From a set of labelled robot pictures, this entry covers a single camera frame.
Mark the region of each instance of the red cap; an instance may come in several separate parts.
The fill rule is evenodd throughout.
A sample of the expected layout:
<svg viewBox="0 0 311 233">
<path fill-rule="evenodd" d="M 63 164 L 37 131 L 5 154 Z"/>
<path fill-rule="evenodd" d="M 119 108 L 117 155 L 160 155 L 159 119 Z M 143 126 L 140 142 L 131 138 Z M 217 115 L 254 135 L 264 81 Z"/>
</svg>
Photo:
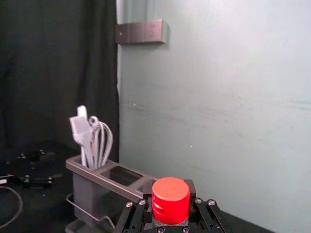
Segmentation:
<svg viewBox="0 0 311 233">
<path fill-rule="evenodd" d="M 152 186 L 152 211 L 154 218 L 167 225 L 184 222 L 189 215 L 190 189 L 183 180 L 166 177 Z"/>
</svg>

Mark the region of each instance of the light blue wall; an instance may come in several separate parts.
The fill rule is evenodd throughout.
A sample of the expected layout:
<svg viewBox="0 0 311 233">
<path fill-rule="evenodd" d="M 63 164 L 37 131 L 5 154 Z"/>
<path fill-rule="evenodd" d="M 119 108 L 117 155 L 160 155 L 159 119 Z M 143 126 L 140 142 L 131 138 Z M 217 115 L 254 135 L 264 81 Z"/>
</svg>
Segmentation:
<svg viewBox="0 0 311 233">
<path fill-rule="evenodd" d="M 171 32 L 120 49 L 121 162 L 310 232 L 311 1 L 124 1 L 119 23 L 162 18 Z"/>
</svg>

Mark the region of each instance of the bolt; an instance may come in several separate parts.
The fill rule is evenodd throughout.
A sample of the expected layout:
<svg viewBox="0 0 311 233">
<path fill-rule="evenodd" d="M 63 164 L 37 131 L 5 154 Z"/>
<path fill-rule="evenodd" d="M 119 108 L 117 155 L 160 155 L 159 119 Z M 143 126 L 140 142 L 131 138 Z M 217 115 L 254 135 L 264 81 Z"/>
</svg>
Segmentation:
<svg viewBox="0 0 311 233">
<path fill-rule="evenodd" d="M 215 205 L 216 204 L 216 201 L 215 200 L 209 200 L 208 201 L 208 205 Z"/>
<path fill-rule="evenodd" d="M 189 232 L 189 228 L 188 227 L 184 227 L 183 228 L 183 233 L 188 233 Z"/>
<path fill-rule="evenodd" d="M 159 227 L 157 230 L 157 233 L 163 233 L 164 232 L 164 228 L 163 227 Z"/>
<path fill-rule="evenodd" d="M 202 199 L 201 199 L 201 198 L 197 198 L 197 199 L 195 199 L 195 203 L 197 203 L 197 204 L 201 204 L 201 203 L 202 203 Z"/>
<path fill-rule="evenodd" d="M 131 207 L 132 205 L 133 205 L 132 202 L 127 202 L 127 203 L 126 203 L 126 207 Z"/>
<path fill-rule="evenodd" d="M 144 205 L 144 204 L 146 204 L 146 201 L 145 201 L 145 200 L 140 200 L 140 201 L 139 201 L 139 204 L 140 204 L 140 205 Z"/>
</svg>

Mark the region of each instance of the table surface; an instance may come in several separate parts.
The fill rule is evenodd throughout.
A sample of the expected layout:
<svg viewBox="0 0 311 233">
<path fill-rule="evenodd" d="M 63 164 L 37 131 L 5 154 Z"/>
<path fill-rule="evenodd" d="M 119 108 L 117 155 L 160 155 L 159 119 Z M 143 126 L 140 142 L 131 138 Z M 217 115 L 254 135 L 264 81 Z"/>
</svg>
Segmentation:
<svg viewBox="0 0 311 233">
<path fill-rule="evenodd" d="M 24 208 L 22 214 L 0 233 L 61 233 L 67 224 L 76 218 L 73 207 L 66 202 L 67 194 L 72 193 L 72 174 L 65 168 L 65 160 L 76 154 L 72 149 L 55 143 L 34 144 L 27 150 L 44 149 L 53 151 L 44 160 L 32 165 L 14 168 L 13 171 L 0 168 L 0 174 L 31 175 L 46 178 L 56 175 L 55 182 L 48 189 L 23 190 L 12 186 L 22 197 Z M 18 155 L 23 149 L 11 150 L 8 153 Z M 0 225 L 9 220 L 18 209 L 17 198 L 9 191 L 0 189 Z M 264 228 L 224 213 L 224 217 L 233 227 L 235 233 L 271 233 Z"/>
</svg>

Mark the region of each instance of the dark curtain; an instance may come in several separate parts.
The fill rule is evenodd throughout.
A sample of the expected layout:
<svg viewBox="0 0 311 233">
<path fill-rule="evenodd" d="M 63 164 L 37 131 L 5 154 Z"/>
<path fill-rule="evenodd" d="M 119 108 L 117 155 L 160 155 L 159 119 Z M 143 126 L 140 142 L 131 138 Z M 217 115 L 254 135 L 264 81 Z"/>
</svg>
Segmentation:
<svg viewBox="0 0 311 233">
<path fill-rule="evenodd" d="M 115 0 L 4 0 L 0 11 L 0 148 L 78 148 L 69 117 L 84 104 L 110 126 L 117 160 Z"/>
</svg>

